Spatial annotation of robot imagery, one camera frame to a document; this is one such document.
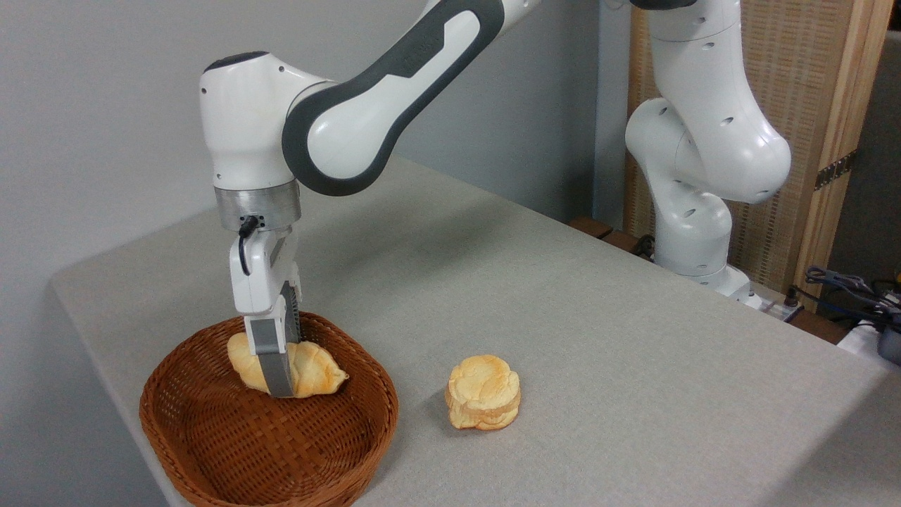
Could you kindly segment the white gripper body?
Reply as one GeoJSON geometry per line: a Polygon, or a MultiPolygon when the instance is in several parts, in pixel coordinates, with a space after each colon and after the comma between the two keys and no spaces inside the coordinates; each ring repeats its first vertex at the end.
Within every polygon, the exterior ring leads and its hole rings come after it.
{"type": "Polygon", "coordinates": [[[296,262],[299,231],[295,227],[256,229],[246,238],[238,237],[229,250],[234,305],[239,315],[268,315],[273,312],[287,280],[302,299],[296,262]]]}

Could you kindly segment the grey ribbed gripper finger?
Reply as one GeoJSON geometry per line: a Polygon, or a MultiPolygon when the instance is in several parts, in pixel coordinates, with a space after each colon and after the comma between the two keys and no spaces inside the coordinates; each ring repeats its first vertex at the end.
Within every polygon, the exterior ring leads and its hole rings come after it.
{"type": "Polygon", "coordinates": [[[287,280],[282,286],[281,295],[284,298],[284,305],[286,305],[286,312],[284,312],[284,337],[286,337],[286,342],[300,343],[303,341],[303,330],[296,286],[287,280]]]}
{"type": "Polygon", "coordinates": [[[244,317],[252,353],[258,357],[260,368],[270,395],[277,398],[293,397],[293,376],[286,344],[289,331],[282,318],[244,317]]]}

